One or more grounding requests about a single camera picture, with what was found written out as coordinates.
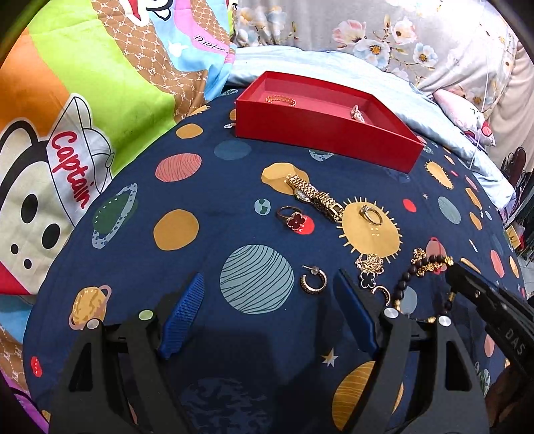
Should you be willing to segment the red jewelry tray box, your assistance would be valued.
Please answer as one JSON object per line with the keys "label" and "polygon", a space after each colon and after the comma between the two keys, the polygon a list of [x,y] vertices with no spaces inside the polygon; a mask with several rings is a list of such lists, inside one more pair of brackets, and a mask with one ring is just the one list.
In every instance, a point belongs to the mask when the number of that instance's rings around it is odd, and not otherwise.
{"label": "red jewelry tray box", "polygon": [[424,148],[378,98],[321,79],[266,71],[235,101],[235,135],[310,148],[409,173]]}

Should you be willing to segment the colourful monkey cartoon quilt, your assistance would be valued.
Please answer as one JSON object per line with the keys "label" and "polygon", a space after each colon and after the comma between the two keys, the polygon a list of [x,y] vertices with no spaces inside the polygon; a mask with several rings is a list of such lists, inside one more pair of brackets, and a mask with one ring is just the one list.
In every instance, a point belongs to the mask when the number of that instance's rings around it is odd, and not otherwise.
{"label": "colourful monkey cartoon quilt", "polygon": [[235,47],[227,1],[49,1],[1,68],[1,290],[34,302],[23,368],[52,391],[77,334],[177,282],[201,242],[195,138]]}

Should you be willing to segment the grey floral blanket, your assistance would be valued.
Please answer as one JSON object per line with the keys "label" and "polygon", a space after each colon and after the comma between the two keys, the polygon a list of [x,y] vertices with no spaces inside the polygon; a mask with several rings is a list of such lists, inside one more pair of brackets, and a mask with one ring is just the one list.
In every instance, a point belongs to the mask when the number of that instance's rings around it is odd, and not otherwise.
{"label": "grey floral blanket", "polygon": [[240,46],[337,50],[423,92],[499,93],[518,38],[487,1],[234,1]]}

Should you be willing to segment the gold hoop earring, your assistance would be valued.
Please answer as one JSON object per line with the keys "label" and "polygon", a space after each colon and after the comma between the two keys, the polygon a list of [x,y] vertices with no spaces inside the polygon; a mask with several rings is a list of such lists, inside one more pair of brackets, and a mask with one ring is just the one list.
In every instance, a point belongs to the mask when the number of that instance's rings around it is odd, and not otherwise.
{"label": "gold hoop earring", "polygon": [[309,295],[319,295],[328,286],[328,276],[319,266],[302,265],[300,287]]}

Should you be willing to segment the navy planet print bedsheet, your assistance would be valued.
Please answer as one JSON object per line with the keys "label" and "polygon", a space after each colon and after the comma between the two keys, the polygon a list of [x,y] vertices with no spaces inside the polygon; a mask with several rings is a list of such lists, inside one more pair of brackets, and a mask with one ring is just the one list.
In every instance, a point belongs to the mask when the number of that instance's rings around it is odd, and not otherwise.
{"label": "navy planet print bedsheet", "polygon": [[[372,359],[358,348],[335,299],[333,279],[340,268],[360,293],[372,294],[377,285],[394,291],[405,283],[401,310],[415,319],[441,314],[449,292],[440,269],[409,275],[416,249],[449,256],[515,296],[527,295],[499,212],[474,173],[448,149],[422,138],[422,153],[404,174],[237,138],[229,122],[233,107],[234,96],[220,97],[200,117],[195,139],[204,173],[196,191],[152,231],[159,249],[184,246],[187,235],[174,234],[174,227],[195,207],[201,238],[196,257],[183,263],[174,285],[149,292],[124,316],[90,319],[114,326],[139,317],[190,275],[204,276],[204,301],[187,339],[162,362],[169,388],[198,432],[341,431]],[[288,175],[329,193],[344,207],[342,221],[331,222],[298,201],[285,184]],[[327,274],[328,286],[319,295],[301,289],[302,265]],[[51,392],[33,397],[43,411],[54,405],[62,371]]]}

